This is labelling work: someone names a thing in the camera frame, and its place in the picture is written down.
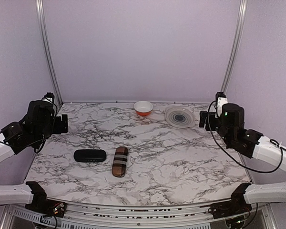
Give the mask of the brown fabric case red stripe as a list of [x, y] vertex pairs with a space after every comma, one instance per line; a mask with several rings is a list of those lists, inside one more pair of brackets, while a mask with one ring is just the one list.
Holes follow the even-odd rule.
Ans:
[[124, 177], [126, 174], [129, 150], [127, 147], [118, 147], [115, 151], [112, 163], [112, 175], [114, 177]]

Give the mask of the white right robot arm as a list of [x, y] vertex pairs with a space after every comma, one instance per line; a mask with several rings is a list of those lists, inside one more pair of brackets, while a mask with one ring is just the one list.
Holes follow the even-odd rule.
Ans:
[[[215, 102], [215, 112], [209, 110], [199, 113], [200, 128], [216, 131], [227, 149], [233, 149], [247, 158], [267, 162], [286, 172], [286, 147], [262, 133], [244, 128], [245, 111], [237, 104]], [[246, 204], [286, 203], [286, 182], [257, 185], [240, 184], [231, 194], [226, 209], [236, 214]]]

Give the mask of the black glasses case beige lining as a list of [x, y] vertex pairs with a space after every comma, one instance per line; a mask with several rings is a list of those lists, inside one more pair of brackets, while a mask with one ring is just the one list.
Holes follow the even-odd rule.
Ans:
[[80, 163], [98, 163], [105, 161], [107, 154], [100, 149], [79, 149], [74, 152], [73, 157]]

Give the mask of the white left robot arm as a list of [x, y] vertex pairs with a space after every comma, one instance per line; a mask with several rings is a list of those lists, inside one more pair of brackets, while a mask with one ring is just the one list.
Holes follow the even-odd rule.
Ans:
[[[31, 101], [26, 115], [0, 131], [0, 163], [32, 147], [39, 153], [52, 135], [68, 132], [68, 116], [58, 116], [53, 99]], [[40, 212], [47, 212], [51, 202], [37, 182], [20, 185], [0, 185], [0, 205], [33, 204]]]

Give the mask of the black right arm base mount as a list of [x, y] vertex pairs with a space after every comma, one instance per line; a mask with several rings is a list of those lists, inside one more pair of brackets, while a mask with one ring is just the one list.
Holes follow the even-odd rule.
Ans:
[[251, 204], [245, 201], [245, 190], [251, 183], [240, 184], [231, 194], [229, 201], [211, 204], [208, 212], [213, 215], [214, 219], [229, 217], [241, 213], [246, 213], [252, 210]]

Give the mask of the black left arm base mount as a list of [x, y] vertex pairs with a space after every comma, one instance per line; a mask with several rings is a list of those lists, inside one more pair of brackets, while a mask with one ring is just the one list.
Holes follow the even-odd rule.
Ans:
[[65, 202], [48, 199], [45, 190], [35, 181], [28, 181], [25, 184], [30, 187], [33, 194], [31, 203], [25, 205], [26, 209], [46, 216], [64, 217]]

